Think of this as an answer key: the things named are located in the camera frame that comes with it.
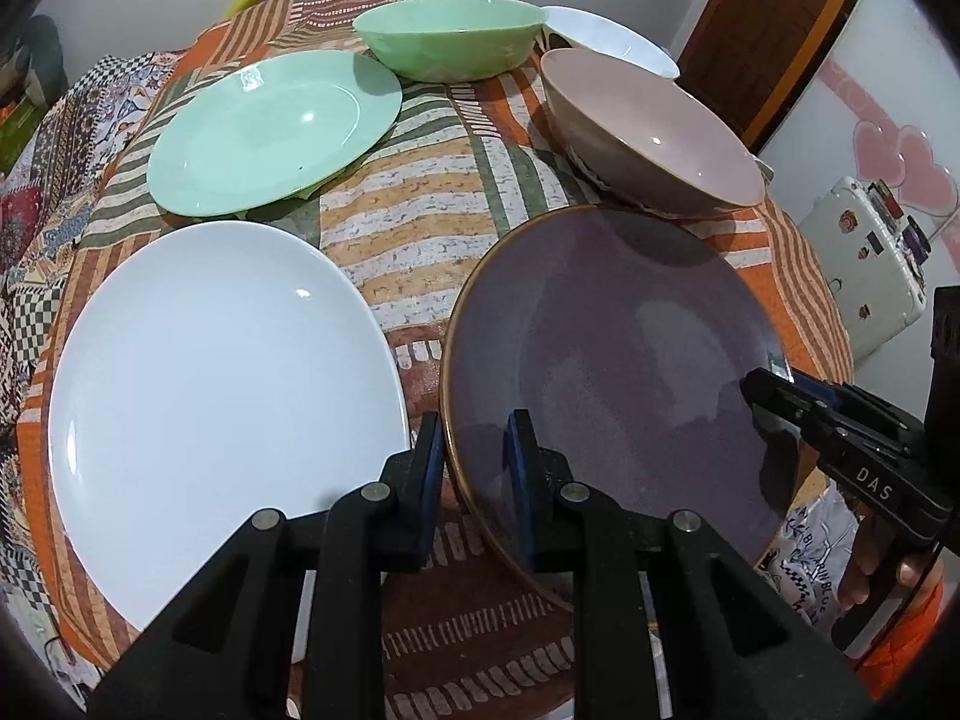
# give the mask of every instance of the orange sleeve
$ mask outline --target orange sleeve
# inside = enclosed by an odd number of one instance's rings
[[[944,583],[938,581],[925,603],[905,614],[887,634],[885,640],[862,662],[857,674],[875,699],[883,693],[910,665],[933,631],[944,597]]]

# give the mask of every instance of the purple plate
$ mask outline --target purple plate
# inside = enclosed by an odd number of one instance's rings
[[[739,381],[774,365],[764,309],[692,234],[613,208],[541,215],[488,252],[450,319],[440,397],[457,487],[522,570],[501,447],[511,410],[528,409],[578,481],[634,512],[694,509],[757,562],[796,453],[757,432]]]

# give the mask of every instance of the striped tablecloth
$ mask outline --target striped tablecloth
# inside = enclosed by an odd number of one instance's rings
[[[96,199],[17,436],[32,537],[62,635],[98,664],[114,662],[137,632],[83,571],[56,510],[45,431],[64,341],[114,268],[191,223],[162,213],[146,186],[151,150],[176,111],[199,90],[264,57],[365,50],[350,22],[388,1],[270,0],[205,31]],[[416,428],[425,410],[438,408],[445,324],[479,259],[527,218],[597,200],[550,132],[534,56],[516,71],[478,83],[405,82],[400,117],[372,151],[309,200],[277,202],[248,218],[318,245],[352,279],[395,352]],[[776,324],[793,365],[833,380],[851,377],[846,334],[816,260],[773,202],[685,226],[738,270]],[[144,347],[144,370],[166,362],[162,350]],[[493,557],[450,483],[429,569],[390,576],[384,593],[390,720],[451,712],[528,720],[572,693],[570,615]]]

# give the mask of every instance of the door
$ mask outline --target door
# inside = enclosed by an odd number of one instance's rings
[[[709,0],[679,84],[758,148],[826,56],[856,0]]]

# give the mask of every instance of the bolt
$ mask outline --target bolt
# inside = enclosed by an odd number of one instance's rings
[[[253,513],[250,522],[258,531],[269,531],[270,528],[277,525],[277,522],[280,522],[280,512],[277,512],[276,509],[261,509],[259,512]]]
[[[390,497],[390,485],[384,484],[383,482],[371,482],[368,485],[364,485],[363,490],[360,490],[360,494],[365,501],[370,501],[371,503],[385,501]]]
[[[560,497],[570,503],[583,503],[590,497],[590,488],[579,482],[570,482],[560,488]]]
[[[673,525],[684,533],[696,533],[704,522],[700,519],[697,512],[691,512],[690,509],[680,509],[673,515]]]

